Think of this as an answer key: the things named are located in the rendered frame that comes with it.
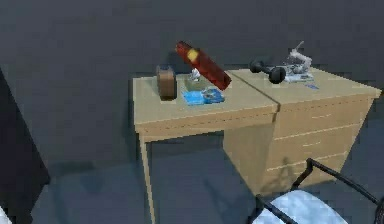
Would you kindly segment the black dumbbell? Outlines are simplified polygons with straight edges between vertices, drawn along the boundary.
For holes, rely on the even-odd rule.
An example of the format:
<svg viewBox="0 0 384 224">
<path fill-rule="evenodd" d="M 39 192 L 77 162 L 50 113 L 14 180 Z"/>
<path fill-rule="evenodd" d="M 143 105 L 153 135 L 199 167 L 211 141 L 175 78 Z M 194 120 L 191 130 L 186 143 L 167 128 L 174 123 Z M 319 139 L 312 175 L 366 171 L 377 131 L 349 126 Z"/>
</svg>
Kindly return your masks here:
<svg viewBox="0 0 384 224">
<path fill-rule="evenodd" d="M 283 67 L 268 67 L 262 60 L 253 60 L 249 63 L 252 73 L 263 72 L 268 75 L 268 80 L 272 84 L 280 84 L 285 80 L 286 70 Z"/>
</svg>

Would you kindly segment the black frame chair white seat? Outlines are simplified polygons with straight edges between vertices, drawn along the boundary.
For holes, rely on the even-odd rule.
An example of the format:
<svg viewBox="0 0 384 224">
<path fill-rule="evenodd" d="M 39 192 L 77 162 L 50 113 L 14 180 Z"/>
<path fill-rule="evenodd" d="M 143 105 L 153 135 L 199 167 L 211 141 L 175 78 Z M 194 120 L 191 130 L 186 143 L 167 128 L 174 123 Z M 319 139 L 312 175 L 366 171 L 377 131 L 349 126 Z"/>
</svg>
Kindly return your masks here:
<svg viewBox="0 0 384 224">
<path fill-rule="evenodd" d="M 361 185 L 312 158 L 306 160 L 306 169 L 288 192 L 272 201 L 264 200 L 261 195 L 255 196 L 256 207 L 247 224 L 348 224 L 339 213 L 318 197 L 298 189 L 314 168 L 335 177 L 375 204 L 373 224 L 384 224 L 384 196 L 377 199 Z"/>
</svg>

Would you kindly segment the blue round case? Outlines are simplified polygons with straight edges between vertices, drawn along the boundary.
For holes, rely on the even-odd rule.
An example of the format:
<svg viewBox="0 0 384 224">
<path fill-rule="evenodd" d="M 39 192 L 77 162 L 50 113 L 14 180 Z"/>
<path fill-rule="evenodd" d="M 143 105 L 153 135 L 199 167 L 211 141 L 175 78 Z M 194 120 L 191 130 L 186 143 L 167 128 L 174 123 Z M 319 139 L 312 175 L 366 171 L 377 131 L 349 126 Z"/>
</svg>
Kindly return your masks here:
<svg viewBox="0 0 384 224">
<path fill-rule="evenodd" d="M 208 88 L 202 91 L 202 96 L 205 104 L 221 103 L 225 101 L 222 93 L 215 88 Z"/>
</svg>

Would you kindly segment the red cylinder with yellow label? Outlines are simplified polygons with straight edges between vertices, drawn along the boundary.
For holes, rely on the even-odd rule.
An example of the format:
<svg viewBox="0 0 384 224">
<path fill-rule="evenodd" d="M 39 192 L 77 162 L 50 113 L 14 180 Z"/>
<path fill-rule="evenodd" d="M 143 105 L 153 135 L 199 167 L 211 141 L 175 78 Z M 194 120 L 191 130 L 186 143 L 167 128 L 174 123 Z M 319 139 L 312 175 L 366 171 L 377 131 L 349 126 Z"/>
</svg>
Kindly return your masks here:
<svg viewBox="0 0 384 224">
<path fill-rule="evenodd" d="M 205 52 L 194 48 L 184 41 L 176 44 L 175 51 L 192 68 L 197 69 L 199 73 L 220 90 L 225 90 L 232 79 L 220 68 Z"/>
</svg>

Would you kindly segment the blue book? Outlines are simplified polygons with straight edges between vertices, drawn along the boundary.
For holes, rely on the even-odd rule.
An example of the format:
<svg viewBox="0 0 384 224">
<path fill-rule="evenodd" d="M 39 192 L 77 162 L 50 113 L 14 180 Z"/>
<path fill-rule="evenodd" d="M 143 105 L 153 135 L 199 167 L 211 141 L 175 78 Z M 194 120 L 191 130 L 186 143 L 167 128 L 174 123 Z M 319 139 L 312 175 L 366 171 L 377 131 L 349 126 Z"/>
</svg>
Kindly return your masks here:
<svg viewBox="0 0 384 224">
<path fill-rule="evenodd" d="M 201 91 L 185 91 L 182 93 L 187 105 L 203 105 L 204 96 Z"/>
</svg>

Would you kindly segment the light wooden desk with drawers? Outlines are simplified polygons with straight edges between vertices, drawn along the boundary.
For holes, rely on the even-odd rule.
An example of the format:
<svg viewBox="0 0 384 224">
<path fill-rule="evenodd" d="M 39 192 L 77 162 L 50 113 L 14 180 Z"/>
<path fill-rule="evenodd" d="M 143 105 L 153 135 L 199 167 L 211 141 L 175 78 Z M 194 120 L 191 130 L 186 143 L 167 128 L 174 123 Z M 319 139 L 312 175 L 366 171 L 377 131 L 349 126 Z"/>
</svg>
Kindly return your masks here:
<svg viewBox="0 0 384 224">
<path fill-rule="evenodd" d="M 200 106 L 182 97 L 164 102 L 156 78 L 136 78 L 134 127 L 141 157 L 148 157 L 150 142 L 221 131 L 227 156 L 254 194 L 288 189 L 307 158 L 340 170 L 381 92 L 319 69 L 311 73 L 311 82 L 273 85 L 262 73 L 231 70 L 225 101 Z"/>
</svg>

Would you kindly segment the black cupboard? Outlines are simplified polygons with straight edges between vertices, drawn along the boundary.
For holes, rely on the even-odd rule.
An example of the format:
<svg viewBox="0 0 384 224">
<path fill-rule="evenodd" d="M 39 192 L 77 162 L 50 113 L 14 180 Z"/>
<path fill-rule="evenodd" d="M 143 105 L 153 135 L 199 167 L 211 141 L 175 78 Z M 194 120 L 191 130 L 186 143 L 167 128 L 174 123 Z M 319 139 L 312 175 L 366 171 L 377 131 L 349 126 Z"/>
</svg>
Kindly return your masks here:
<svg viewBox="0 0 384 224">
<path fill-rule="evenodd" d="M 12 224 L 32 224 L 31 212 L 48 171 L 0 69 L 0 206 Z"/>
</svg>

